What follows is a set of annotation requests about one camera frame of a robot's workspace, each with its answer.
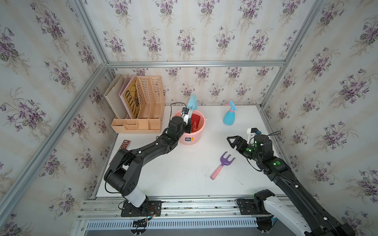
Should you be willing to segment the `red shovel wooden handle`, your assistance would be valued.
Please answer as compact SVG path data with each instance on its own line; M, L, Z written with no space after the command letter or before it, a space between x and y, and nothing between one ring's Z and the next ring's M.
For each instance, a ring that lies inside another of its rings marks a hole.
M196 132L199 129L200 120L201 120L201 116L197 114L192 114L192 125L193 125L192 133Z

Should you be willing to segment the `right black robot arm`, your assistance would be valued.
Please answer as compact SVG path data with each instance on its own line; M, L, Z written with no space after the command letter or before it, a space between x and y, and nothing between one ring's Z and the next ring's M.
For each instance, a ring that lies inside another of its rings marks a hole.
M296 213L270 190L254 194L253 199L237 199L242 215L270 214L297 236L354 236L348 223L339 222L296 178L290 166L274 155L272 141L267 135L257 134L253 143L240 136L227 138L228 143L247 160L256 162L259 170L279 187L299 211Z

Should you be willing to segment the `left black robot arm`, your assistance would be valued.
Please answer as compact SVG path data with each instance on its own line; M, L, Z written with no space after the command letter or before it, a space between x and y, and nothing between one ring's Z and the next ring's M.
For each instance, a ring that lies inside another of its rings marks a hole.
M173 117L168 127L155 141L143 147L117 151L104 174L104 186L111 186L133 207L147 205L148 197L139 189L142 167L153 159L174 150L184 133L190 133L192 119Z

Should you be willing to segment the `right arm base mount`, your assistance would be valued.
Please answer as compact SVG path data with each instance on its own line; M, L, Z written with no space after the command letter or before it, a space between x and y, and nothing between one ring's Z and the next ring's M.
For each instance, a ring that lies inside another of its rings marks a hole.
M239 198L236 203L241 215L275 214L283 209L276 195L268 189L255 193L252 199Z

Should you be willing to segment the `blue pink spray bottle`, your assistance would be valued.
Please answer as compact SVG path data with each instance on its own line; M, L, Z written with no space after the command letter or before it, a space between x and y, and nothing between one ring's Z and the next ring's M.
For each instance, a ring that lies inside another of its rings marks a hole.
M229 111L223 117L223 124L227 126L232 126L235 122L235 112L237 108L233 101L229 100L227 106L229 106Z

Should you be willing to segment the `light blue trowel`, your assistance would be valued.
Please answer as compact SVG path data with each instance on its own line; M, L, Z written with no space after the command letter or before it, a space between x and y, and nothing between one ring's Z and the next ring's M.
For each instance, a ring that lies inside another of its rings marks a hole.
M197 96L192 94L187 105L188 108L188 117L191 118L193 111L197 110Z

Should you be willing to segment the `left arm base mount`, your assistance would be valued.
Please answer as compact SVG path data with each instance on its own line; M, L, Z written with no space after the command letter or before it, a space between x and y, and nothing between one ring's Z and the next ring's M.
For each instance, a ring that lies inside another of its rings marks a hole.
M118 207L121 217L153 217L161 215L162 201L146 200L140 207L135 207L128 200L124 200Z

